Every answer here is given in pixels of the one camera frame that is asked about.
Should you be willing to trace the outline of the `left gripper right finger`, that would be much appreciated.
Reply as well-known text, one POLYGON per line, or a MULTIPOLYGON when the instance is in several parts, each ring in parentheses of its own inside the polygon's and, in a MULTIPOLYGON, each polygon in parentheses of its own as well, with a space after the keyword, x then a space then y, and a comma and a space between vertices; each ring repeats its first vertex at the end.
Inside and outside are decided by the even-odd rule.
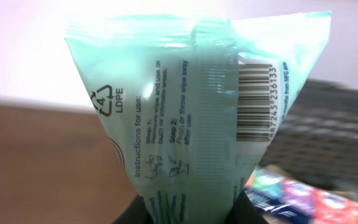
POLYGON ((228 213, 228 224, 269 224, 243 190, 228 213))

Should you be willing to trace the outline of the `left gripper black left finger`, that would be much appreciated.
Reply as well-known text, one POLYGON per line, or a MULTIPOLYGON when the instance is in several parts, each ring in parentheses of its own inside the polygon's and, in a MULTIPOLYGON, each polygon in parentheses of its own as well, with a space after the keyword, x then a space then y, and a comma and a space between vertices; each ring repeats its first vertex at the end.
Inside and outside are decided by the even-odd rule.
POLYGON ((144 198, 136 195, 112 224, 150 224, 150 214, 146 209, 144 198))

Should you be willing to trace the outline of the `Kleenex tissue multipack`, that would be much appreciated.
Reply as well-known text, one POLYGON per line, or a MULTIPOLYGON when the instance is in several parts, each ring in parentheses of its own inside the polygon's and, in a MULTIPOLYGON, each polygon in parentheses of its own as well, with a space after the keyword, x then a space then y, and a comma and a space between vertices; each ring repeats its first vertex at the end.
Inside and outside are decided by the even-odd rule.
POLYGON ((258 168, 244 185, 268 223, 358 224, 358 202, 276 172, 258 168))

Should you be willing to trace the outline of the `teal wipes packet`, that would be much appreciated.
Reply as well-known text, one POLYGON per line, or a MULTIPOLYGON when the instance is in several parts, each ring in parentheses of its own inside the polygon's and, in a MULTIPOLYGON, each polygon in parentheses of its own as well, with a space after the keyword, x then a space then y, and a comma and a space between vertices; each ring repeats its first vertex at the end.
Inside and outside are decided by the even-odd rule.
POLYGON ((223 223, 329 40, 331 12, 94 17, 65 40, 154 223, 223 223))

